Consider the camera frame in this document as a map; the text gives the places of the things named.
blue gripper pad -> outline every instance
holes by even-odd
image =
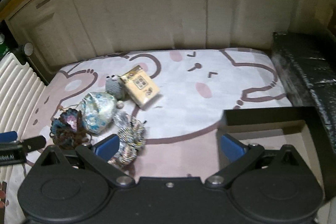
[[[244,156],[248,147],[229,134],[224,134],[220,140],[220,148],[230,163]]]
[[[10,143],[16,141],[17,133],[15,131],[0,133],[0,143]]]
[[[111,136],[103,139],[99,143],[96,143],[92,146],[91,150],[97,155],[101,157],[103,160],[110,160],[115,153],[119,150],[119,137],[116,134],[112,134]]]

